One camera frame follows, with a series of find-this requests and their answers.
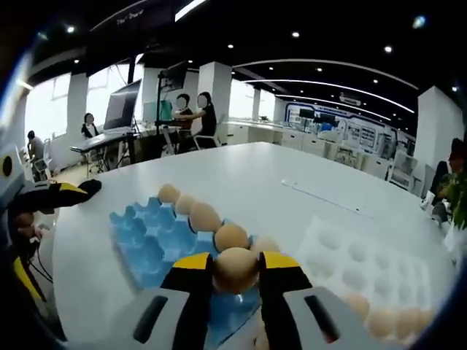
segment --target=white table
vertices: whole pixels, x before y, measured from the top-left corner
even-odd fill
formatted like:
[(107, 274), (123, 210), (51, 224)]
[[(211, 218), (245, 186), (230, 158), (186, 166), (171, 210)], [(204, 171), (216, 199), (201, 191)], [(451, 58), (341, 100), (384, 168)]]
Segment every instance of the white table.
[[(454, 271), (439, 229), (418, 199), (376, 177), (304, 152), (267, 143), (240, 144), (164, 157), (119, 168), (98, 178), (102, 190), (87, 203), (61, 209), (53, 249), (55, 298), (71, 341), (93, 341), (109, 331), (113, 316), (134, 297), (112, 248), (109, 213), (146, 203), (164, 183), (212, 204), (221, 217), (249, 233), (275, 238), (293, 254), (312, 216), (338, 220), (427, 262), (433, 298), (449, 290)], [(356, 214), (284, 186), (315, 188), (347, 204), (371, 207)]]

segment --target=green plant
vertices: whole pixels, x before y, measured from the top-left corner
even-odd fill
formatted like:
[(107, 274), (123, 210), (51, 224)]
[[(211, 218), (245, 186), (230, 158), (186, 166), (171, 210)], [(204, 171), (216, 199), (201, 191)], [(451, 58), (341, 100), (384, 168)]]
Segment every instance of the green plant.
[(467, 228), (467, 174), (446, 175), (441, 181), (439, 195), (451, 203), (455, 227), (459, 230)]

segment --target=person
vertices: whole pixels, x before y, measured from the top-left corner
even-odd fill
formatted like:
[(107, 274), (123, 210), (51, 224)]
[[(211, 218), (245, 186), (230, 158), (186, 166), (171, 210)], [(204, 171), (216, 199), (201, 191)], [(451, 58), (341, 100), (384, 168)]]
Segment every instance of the person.
[(451, 154), (447, 161), (442, 160), (436, 167), (436, 173), (431, 182), (431, 187), (427, 193), (425, 199), (420, 204), (422, 207), (426, 207), (430, 201), (431, 204), (435, 205), (439, 201), (442, 201), (442, 194), (439, 193), (439, 187), (443, 181), (443, 178), (447, 174), (459, 173), (464, 167), (464, 157), (466, 155), (466, 146), (460, 139), (453, 139), (451, 143)]
[(33, 130), (28, 132), (28, 154), (32, 162), (34, 181), (41, 181), (41, 172), (45, 169), (45, 163), (41, 161), (44, 157), (44, 142)]
[(81, 134), (87, 139), (91, 139), (94, 136), (99, 135), (99, 132), (94, 125), (94, 116), (91, 113), (85, 114), (85, 122), (82, 124)]
[[(214, 136), (217, 128), (217, 118), (210, 93), (205, 91), (198, 95), (198, 107), (201, 109), (199, 112), (186, 115), (183, 119), (193, 121), (201, 118), (201, 131), (197, 135)], [(216, 143), (212, 139), (199, 139), (198, 144), (201, 148), (216, 147)], [(187, 152), (193, 147), (195, 147), (193, 138), (183, 140), (180, 143), (179, 153)]]

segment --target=ceiling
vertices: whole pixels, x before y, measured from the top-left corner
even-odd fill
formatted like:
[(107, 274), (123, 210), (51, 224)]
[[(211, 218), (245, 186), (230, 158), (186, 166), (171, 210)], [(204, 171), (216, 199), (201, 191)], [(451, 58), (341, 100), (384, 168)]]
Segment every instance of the ceiling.
[[(133, 2), (111, 1), (106, 9), (95, 7), (94, 1), (89, 0), (67, 4), (42, 31), (47, 39), (38, 39), (34, 61), (40, 62), (64, 50), (86, 46), (92, 39), (88, 35), (90, 28)], [(174, 11), (188, 2), (178, 0)], [(412, 28), (414, 19), (421, 15), (426, 19), (425, 25)], [(462, 37), (462, 23), (460, 10), (440, 6), (430, 8), (410, 1), (398, 7), (393, 4), (369, 4), (367, 1), (359, 5), (357, 2), (340, 4), (334, 1), (318, 4), (298, 0), (209, 0), (180, 21), (151, 32), (141, 42), (139, 49), (140, 52), (149, 51), (142, 60), (145, 64), (159, 67), (183, 60), (192, 60), (194, 69), (211, 61), (234, 67), (258, 61), (275, 61), (234, 68), (235, 78), (313, 81), (316, 83), (253, 84), (282, 95), (330, 101), (318, 102), (326, 106), (338, 106), (335, 102), (341, 103), (339, 94), (351, 93), (365, 104), (360, 106), (361, 109), (389, 117), (392, 126), (407, 129), (415, 135), (417, 97), (432, 85), (437, 85), (462, 109), (467, 110), (463, 93), (463, 88), (467, 88), (464, 64), (467, 50)], [(75, 32), (67, 33), (67, 26), (75, 26)], [(292, 36), (294, 31), (299, 32), (299, 38)], [(107, 47), (106, 50), (117, 55), (118, 50), (124, 50), (125, 43), (122, 41), (121, 45)], [(228, 48), (229, 44), (233, 45), (232, 49)], [(391, 53), (385, 52), (388, 45), (393, 49)], [(297, 61), (280, 61), (286, 59)], [(87, 65), (86, 57), (78, 64), (69, 60), (43, 73), (41, 79), (58, 71), (87, 71)], [(459, 90), (452, 91), (453, 86)], [(386, 100), (343, 87), (365, 91)], [(315, 101), (294, 97), (284, 99)], [(345, 106), (339, 108), (380, 119), (372, 113)]]

